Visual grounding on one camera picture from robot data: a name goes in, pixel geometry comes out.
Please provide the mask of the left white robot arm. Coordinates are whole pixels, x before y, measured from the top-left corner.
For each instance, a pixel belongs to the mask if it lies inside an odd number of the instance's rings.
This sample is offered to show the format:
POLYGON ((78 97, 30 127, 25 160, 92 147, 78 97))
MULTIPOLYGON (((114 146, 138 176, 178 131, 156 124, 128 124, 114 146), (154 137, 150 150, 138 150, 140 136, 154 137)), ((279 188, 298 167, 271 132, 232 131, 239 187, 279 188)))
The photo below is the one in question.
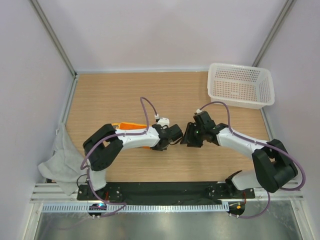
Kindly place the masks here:
POLYGON ((110 123, 103 125, 83 143, 85 162, 88 163, 88 194, 101 200, 106 194, 106 169, 121 151, 148 147, 163 151, 183 137, 181 128, 153 124, 142 129, 115 129, 110 123))

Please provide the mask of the orange grey giraffe towel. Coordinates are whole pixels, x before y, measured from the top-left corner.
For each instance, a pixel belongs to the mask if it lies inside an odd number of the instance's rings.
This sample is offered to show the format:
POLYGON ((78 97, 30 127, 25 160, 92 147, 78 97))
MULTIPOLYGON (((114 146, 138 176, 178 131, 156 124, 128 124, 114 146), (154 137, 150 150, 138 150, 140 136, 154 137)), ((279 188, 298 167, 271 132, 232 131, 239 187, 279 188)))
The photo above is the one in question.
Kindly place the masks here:
POLYGON ((120 130, 140 130, 145 129, 147 127, 146 124, 139 124, 133 122, 116 122, 111 124, 114 129, 120 130))

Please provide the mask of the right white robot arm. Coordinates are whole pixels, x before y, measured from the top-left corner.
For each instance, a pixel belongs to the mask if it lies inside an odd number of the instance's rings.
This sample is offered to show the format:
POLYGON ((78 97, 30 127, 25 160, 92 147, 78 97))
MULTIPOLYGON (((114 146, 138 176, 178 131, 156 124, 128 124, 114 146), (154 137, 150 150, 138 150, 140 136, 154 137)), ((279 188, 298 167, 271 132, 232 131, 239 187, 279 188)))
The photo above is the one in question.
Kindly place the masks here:
POLYGON ((200 148, 204 141, 230 148, 252 160, 253 170, 236 171, 225 179, 225 192, 237 198, 246 189, 263 188, 275 193, 298 175, 281 141, 260 141, 233 130, 228 124, 215 122, 207 111, 198 112, 186 126, 181 144, 200 148))

